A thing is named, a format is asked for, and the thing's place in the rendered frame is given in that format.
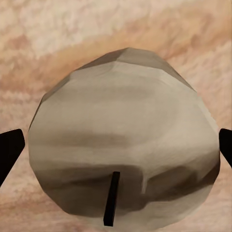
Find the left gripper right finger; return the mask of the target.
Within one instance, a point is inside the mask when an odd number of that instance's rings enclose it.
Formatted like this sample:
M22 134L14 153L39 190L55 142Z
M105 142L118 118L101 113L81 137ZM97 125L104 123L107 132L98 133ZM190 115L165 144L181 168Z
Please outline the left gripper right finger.
M220 152L225 159L232 166L232 131L221 129L219 132L219 146Z

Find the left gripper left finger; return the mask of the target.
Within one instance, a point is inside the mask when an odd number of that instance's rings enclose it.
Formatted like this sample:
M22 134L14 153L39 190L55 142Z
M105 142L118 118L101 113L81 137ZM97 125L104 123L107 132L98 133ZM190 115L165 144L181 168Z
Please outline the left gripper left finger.
M0 186L25 148L21 129L0 134Z

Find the pillar candle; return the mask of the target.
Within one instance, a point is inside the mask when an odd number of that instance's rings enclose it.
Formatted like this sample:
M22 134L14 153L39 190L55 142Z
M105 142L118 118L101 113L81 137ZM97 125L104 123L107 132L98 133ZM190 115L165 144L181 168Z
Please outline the pillar candle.
M65 213L116 232L155 231L206 202L220 172L218 124L152 51L124 48L46 92L29 165Z

